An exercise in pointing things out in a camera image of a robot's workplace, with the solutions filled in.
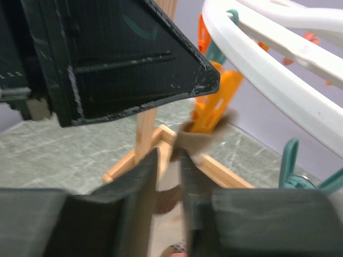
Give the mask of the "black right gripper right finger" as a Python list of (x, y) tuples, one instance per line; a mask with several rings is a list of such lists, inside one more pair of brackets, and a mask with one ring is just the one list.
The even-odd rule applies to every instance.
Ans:
[(321, 191), (223, 188), (180, 156), (188, 256), (342, 256), (342, 222)]

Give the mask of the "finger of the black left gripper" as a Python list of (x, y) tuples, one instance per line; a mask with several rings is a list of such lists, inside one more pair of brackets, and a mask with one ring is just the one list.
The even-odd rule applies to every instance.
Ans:
[(22, 1), (62, 127), (216, 93), (219, 72), (154, 1)]

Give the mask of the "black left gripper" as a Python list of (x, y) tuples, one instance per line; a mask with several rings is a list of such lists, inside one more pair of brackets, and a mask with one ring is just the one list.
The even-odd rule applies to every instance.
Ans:
[(1, 103), (19, 111), (22, 120), (53, 114), (21, 1), (1, 1)]

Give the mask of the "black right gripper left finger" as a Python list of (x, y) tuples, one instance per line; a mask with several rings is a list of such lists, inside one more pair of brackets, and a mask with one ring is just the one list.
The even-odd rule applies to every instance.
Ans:
[(146, 256), (158, 150), (90, 194), (1, 189), (1, 256)]

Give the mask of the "orange clothes peg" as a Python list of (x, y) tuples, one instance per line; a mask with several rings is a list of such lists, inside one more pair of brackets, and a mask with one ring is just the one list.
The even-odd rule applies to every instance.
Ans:
[(220, 72), (219, 90), (215, 94), (196, 98), (191, 133), (210, 133), (214, 130), (244, 79), (239, 71), (226, 71), (223, 65), (215, 61), (211, 63)]

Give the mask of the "cream brown ribbed sock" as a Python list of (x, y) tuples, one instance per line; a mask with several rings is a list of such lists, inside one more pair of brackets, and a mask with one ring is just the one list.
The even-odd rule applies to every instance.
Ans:
[[(234, 109), (228, 109), (209, 133), (191, 132), (190, 129), (195, 124), (194, 120), (182, 123), (179, 131), (176, 133), (169, 163), (175, 163), (180, 160), (180, 150), (182, 149), (186, 150), (191, 157), (202, 153), (213, 142), (222, 138), (225, 130), (229, 128), (229, 124), (236, 121), (237, 118), (238, 112)], [(168, 190), (162, 190), (158, 192), (153, 214), (166, 214), (172, 211), (181, 200), (182, 192), (179, 185)]]

